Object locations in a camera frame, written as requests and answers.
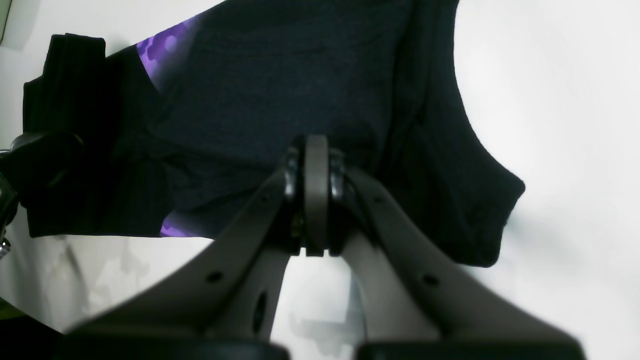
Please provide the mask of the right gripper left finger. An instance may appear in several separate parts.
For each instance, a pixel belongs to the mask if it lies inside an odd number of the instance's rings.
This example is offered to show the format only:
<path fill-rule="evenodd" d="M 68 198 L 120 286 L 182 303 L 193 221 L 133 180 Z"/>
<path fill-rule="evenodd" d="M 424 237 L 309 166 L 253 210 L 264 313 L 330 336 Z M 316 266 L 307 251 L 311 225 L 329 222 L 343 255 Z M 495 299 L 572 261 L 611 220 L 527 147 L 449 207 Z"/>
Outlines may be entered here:
<path fill-rule="evenodd" d="M 228 227 L 178 271 L 70 333 L 66 346 L 267 346 L 290 256 L 305 151 L 281 165 Z"/>

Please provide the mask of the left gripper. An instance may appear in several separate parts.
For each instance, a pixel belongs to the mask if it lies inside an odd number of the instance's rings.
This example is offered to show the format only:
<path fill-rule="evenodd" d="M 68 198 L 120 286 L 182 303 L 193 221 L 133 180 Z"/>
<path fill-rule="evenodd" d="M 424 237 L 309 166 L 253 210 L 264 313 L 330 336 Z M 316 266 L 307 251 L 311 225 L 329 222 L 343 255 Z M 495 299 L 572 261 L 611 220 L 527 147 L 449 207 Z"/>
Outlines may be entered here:
<path fill-rule="evenodd" d="M 19 201 L 59 182 L 82 158 L 84 143 L 66 131 L 25 133 L 10 149 L 1 150 L 0 257 L 11 251 L 6 228 L 18 212 Z"/>

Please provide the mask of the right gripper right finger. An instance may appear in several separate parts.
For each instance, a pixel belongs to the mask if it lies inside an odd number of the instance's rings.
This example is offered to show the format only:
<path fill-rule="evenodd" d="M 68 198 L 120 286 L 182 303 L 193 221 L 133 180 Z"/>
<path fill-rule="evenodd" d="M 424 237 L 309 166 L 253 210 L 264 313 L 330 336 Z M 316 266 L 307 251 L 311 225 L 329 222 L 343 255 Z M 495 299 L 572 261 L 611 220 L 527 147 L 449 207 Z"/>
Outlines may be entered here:
<path fill-rule="evenodd" d="M 342 255 L 359 281 L 369 342 L 578 345 L 460 269 L 338 150 L 329 153 L 329 171 L 334 203 L 355 214 Z"/>

